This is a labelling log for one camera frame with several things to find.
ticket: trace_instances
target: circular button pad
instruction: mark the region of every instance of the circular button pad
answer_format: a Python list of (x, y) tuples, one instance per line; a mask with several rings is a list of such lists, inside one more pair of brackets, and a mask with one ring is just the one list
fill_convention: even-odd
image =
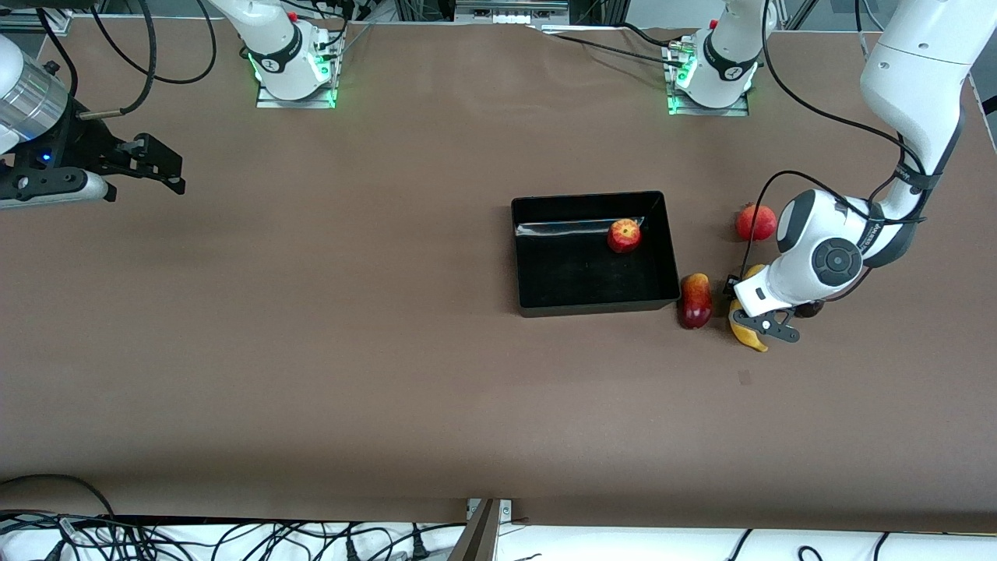
[(862, 268), (862, 253), (852, 242), (843, 238), (824, 240), (814, 248), (814, 273), (828, 286), (841, 286), (858, 275)]

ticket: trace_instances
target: silver cylinder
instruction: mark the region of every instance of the silver cylinder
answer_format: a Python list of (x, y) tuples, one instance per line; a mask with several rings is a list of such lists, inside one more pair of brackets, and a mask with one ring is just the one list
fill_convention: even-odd
[(0, 123), (29, 141), (55, 126), (66, 110), (69, 94), (34, 59), (23, 57), (21, 77), (0, 100)]

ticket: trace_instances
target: brown table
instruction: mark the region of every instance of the brown table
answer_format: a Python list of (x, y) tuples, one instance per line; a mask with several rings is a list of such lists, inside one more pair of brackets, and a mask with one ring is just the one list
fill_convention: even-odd
[[(158, 22), (162, 75), (199, 71), (202, 25)], [(141, 21), (109, 26), (144, 56)], [(120, 179), (112, 205), (0, 216), (3, 474), (79, 474), (133, 513), (444, 519), (496, 495), (534, 523), (993, 528), (997, 158), (968, 87), (909, 254), (759, 354), (674, 306), (520, 317), (509, 202), (660, 190), (680, 273), (719, 283), (769, 175), (862, 195), (888, 143), (764, 71), (748, 119), (669, 116), (657, 65), (518, 26), (378, 26), (339, 108), (256, 110), (217, 27), (208, 79), (111, 122), (180, 152), (187, 195)], [(856, 43), (772, 40), (805, 98), (879, 124)], [(91, 22), (66, 46), (92, 109), (140, 88)]]

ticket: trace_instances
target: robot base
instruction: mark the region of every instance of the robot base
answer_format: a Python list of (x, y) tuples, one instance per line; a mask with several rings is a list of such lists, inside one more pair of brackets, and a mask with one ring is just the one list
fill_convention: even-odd
[(661, 48), (661, 57), (668, 61), (679, 61), (682, 68), (663, 65), (665, 69), (665, 93), (668, 95), (669, 115), (709, 115), (713, 117), (748, 117), (748, 95), (741, 94), (738, 101), (730, 107), (713, 109), (694, 102), (688, 94), (678, 87), (680, 80), (689, 79), (689, 70), (696, 66), (694, 49), (691, 47), (693, 37), (686, 35), (681, 41), (673, 41), (672, 46)]
[(320, 56), (330, 57), (328, 61), (317, 63), (317, 66), (321, 72), (328, 73), (331, 78), (310, 95), (299, 100), (282, 100), (266, 91), (266, 88), (260, 83), (259, 89), (256, 92), (256, 107), (277, 109), (335, 109), (336, 97), (339, 94), (339, 76), (343, 71), (343, 50), (345, 49), (345, 44), (346, 34), (344, 33), (335, 44), (329, 45), (325, 50), (318, 52)]

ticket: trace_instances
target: yellow banana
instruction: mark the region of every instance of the yellow banana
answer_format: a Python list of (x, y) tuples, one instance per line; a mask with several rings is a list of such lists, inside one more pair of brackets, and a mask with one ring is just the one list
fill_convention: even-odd
[[(757, 275), (758, 272), (764, 268), (764, 265), (755, 265), (751, 267), (745, 274), (745, 279), (749, 279), (750, 277)], [(769, 348), (758, 339), (758, 333), (756, 331), (731, 321), (731, 314), (738, 309), (741, 309), (741, 303), (734, 298), (731, 301), (731, 311), (727, 315), (727, 323), (731, 325), (731, 331), (734, 332), (734, 336), (738, 338), (738, 341), (740, 341), (741, 344), (745, 344), (758, 352), (765, 352), (766, 350), (769, 350)]]

